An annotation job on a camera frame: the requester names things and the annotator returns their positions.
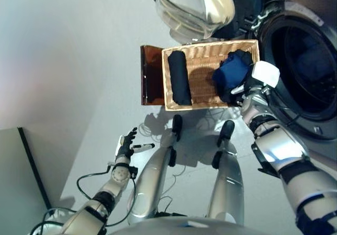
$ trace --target blue cloth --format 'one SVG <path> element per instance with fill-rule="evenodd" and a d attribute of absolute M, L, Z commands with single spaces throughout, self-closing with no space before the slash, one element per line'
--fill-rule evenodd
<path fill-rule="evenodd" d="M 248 71 L 249 65 L 242 60 L 239 53 L 229 53 L 228 58 L 213 73 L 212 80 L 226 90 L 233 89 L 240 85 Z"/>

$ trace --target wire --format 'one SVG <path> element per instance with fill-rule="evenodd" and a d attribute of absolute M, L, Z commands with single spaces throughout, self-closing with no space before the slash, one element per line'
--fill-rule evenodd
<path fill-rule="evenodd" d="M 144 123 L 141 123 L 139 126 L 138 126 L 138 132 L 140 133 L 140 135 L 142 136 L 151 136 L 152 133 L 151 133 L 151 129 L 147 126 L 145 126 Z"/>
<path fill-rule="evenodd" d="M 80 180 L 82 180 L 82 179 L 84 179 L 84 178 L 91 177 L 91 176 L 107 174 L 107 173 L 109 173 L 110 168 L 111 168 L 111 166 L 108 165 L 105 172 L 101 172 L 101 173 L 90 173 L 90 174 L 87 174 L 87 175 L 84 175 L 84 176 L 79 177 L 79 178 L 77 179 L 77 181 L 76 181 L 76 185 L 77 185 L 78 190 L 82 193 L 82 195 L 84 195 L 88 200 L 91 200 L 91 197 L 90 197 L 89 195 L 87 195 L 87 194 L 82 190 L 82 188 L 81 188 L 81 186 L 80 186 Z"/>
<path fill-rule="evenodd" d="M 34 232 L 40 227 L 40 226 L 44 226 L 45 224 L 53 224 L 55 226 L 63 226 L 63 223 L 59 223 L 59 222 L 54 222 L 54 221 L 43 221 L 41 223 L 38 223 L 31 231 L 30 235 L 34 235 Z"/>
<path fill-rule="evenodd" d="M 166 206 L 166 208 L 165 208 L 165 210 L 164 210 L 164 212 L 166 212 L 167 211 L 167 209 L 168 209 L 168 207 L 170 206 L 170 204 L 172 203 L 172 201 L 173 201 L 173 198 L 172 197 L 170 197 L 169 195 L 166 195 L 166 196 L 164 196 L 164 197 L 161 197 L 160 199 L 159 199 L 159 201 L 161 201 L 162 199 L 164 199 L 164 198 L 169 198 L 170 199 L 170 201 L 169 201 L 169 203 L 168 203 L 168 205 Z"/>
<path fill-rule="evenodd" d="M 128 215 L 130 215 L 133 209 L 133 206 L 135 205 L 135 202 L 136 202 L 136 183 L 134 179 L 132 179 L 132 182 L 133 182 L 133 201 L 132 201 L 131 208 L 128 210 L 126 216 L 121 221 L 118 221 L 117 223 L 107 224 L 106 227 L 116 226 L 120 224 L 121 222 L 123 222 L 128 217 Z"/>
<path fill-rule="evenodd" d="M 215 115 L 221 114 L 221 116 L 219 117 L 219 119 L 221 119 L 223 117 L 223 114 L 225 113 L 225 109 L 221 109 L 220 111 L 216 111 L 216 112 L 211 111 L 211 109 L 208 109 L 207 112 L 212 119 L 214 119 Z"/>
<path fill-rule="evenodd" d="M 280 96 L 280 94 L 276 91 L 273 91 L 274 94 L 276 94 L 276 96 L 282 101 L 282 97 Z M 302 116 L 302 112 L 297 112 L 294 111 L 293 109 L 287 107 L 287 106 L 279 106 L 277 102 L 274 101 L 274 97 L 272 95 L 267 95 L 266 96 L 267 101 L 273 106 L 273 107 L 277 107 L 278 109 L 281 110 L 290 110 L 292 111 L 294 114 L 296 114 L 296 116 L 292 119 L 290 119 L 288 121 L 288 123 L 285 125 L 286 127 L 291 126 L 293 123 L 295 123 L 301 116 Z"/>
<path fill-rule="evenodd" d="M 68 209 L 68 208 L 62 208 L 62 207 L 50 208 L 44 213 L 42 222 L 46 221 L 47 215 L 48 214 L 50 215 L 50 212 L 53 211 L 53 210 L 65 210 L 65 211 L 68 211 L 68 212 L 76 213 L 76 210 L 72 210 L 72 209 Z M 43 226 L 41 227 L 40 234 L 43 234 Z"/>
<path fill-rule="evenodd" d="M 184 166 L 184 169 L 183 169 L 183 171 L 181 171 L 181 173 L 179 173 L 179 174 L 173 174 L 174 182 L 172 183 L 172 185 L 171 185 L 168 189 L 166 189 L 166 190 L 162 193 L 162 195 L 166 194 L 167 192 L 169 192 L 169 190 L 170 190 L 171 188 L 173 188 L 173 186 L 174 186 L 175 183 L 177 182 L 177 177 L 178 177 L 178 176 L 181 176 L 181 175 L 185 172 L 185 170 L 186 170 L 186 165 Z"/>

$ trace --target washing machine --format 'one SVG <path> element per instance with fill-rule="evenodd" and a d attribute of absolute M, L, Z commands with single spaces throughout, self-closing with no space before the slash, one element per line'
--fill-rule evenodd
<path fill-rule="evenodd" d="M 182 5 L 162 1 L 170 8 L 165 15 L 159 8 L 163 21 L 174 27 L 171 35 L 258 39 L 261 60 L 281 72 L 272 93 L 274 113 L 313 155 L 333 166 L 337 161 L 337 0 L 217 0 L 227 6 L 223 13 L 227 18 L 215 16 L 212 19 L 218 23 L 210 26 L 195 14 L 196 1 L 183 1 Z M 205 22 L 210 15 L 205 15 Z"/>

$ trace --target woven basket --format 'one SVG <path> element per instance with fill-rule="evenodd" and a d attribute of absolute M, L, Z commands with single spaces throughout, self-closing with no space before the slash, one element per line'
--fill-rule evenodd
<path fill-rule="evenodd" d="M 162 51 L 164 100 L 167 111 L 212 109 L 228 107 L 216 95 L 212 81 L 214 70 L 227 58 L 229 52 L 241 49 L 252 54 L 253 62 L 260 60 L 257 40 L 234 40 L 225 42 L 184 45 Z M 173 101 L 170 67 L 167 58 L 173 51 L 182 51 L 186 55 L 186 67 L 189 77 L 192 105 L 181 106 Z"/>

